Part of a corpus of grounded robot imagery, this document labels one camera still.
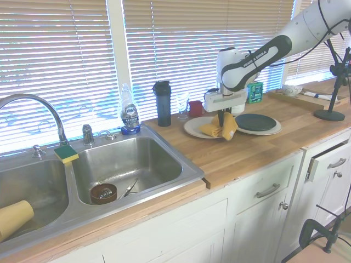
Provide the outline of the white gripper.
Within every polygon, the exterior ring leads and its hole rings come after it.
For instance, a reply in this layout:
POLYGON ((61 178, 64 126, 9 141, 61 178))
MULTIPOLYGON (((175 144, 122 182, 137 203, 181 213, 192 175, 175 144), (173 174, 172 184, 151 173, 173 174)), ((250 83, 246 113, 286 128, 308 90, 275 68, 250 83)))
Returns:
POLYGON ((217 89, 210 89, 204 94, 204 109, 206 112, 218 111, 219 126, 224 123, 224 115, 231 114, 232 107, 244 105, 246 102, 246 91, 224 95, 217 89))

